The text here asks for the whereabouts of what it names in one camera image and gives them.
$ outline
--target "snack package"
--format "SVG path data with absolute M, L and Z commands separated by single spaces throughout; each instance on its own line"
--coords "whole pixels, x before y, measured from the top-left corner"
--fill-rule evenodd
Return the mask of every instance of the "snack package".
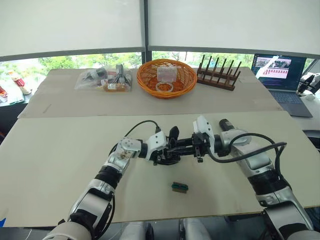
M 131 87 L 131 71 L 124 69 L 122 64 L 117 64 L 115 68 L 101 67 L 82 72 L 76 81 L 74 89 L 129 92 Z

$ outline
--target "wicker basket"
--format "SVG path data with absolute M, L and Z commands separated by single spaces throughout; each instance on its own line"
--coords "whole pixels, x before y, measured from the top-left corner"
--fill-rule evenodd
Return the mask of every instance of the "wicker basket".
M 164 84 L 161 87 L 161 90 L 163 91 L 157 91 L 157 68 L 171 66 L 175 66 L 177 68 L 176 81 L 172 83 L 173 90 L 171 92 L 165 91 L 166 85 Z M 160 99 L 172 99 L 179 97 L 191 91 L 197 83 L 197 75 L 190 66 L 183 62 L 170 59 L 157 59 L 146 62 L 139 67 L 136 78 L 138 80 L 138 84 L 143 90 Z

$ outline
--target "small green object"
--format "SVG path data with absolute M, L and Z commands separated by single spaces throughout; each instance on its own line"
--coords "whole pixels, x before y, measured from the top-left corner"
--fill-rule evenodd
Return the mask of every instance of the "small green object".
M 187 191 L 189 190 L 189 187 L 187 184 L 176 182 L 176 181 L 173 182 L 171 187 L 172 187 L 172 191 L 183 193 L 183 194 L 186 194 Z

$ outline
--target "laptop keyboard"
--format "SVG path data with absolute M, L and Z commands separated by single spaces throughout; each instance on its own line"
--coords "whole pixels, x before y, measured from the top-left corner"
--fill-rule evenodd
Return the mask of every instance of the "laptop keyboard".
M 274 99 L 281 104 L 302 104 L 301 99 L 294 92 L 270 91 Z

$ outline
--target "table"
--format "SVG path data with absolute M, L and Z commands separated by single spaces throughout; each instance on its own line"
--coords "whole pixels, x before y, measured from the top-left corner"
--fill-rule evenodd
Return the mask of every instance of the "table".
M 190 137 L 198 114 L 20 118 L 0 145 L 0 214 L 6 227 L 55 226 L 94 178 L 111 147 L 134 124 L 151 119 L 166 134 L 177 125 Z M 281 171 L 304 207 L 320 205 L 319 153 L 285 111 L 206 113 L 215 133 L 219 120 L 288 143 Z M 131 135 L 146 140 L 154 126 Z M 265 145 L 262 139 L 257 143 Z M 173 181 L 188 184 L 187 194 L 173 192 Z M 185 156 L 175 165 L 131 161 L 116 189 L 113 222 L 254 213 L 262 210 L 236 163 L 219 164 Z
M 315 99 L 312 101 L 307 100 L 305 96 L 302 96 L 301 100 L 313 117 L 294 116 L 293 119 L 298 123 L 302 130 L 320 130 L 320 91 L 315 94 Z
M 54 69 L 38 87 L 19 118 L 89 117 L 281 111 L 282 107 L 248 67 L 241 67 L 235 90 L 203 84 L 178 98 L 151 97 L 137 84 L 132 70 L 132 91 L 106 93 L 75 90 L 85 69 Z

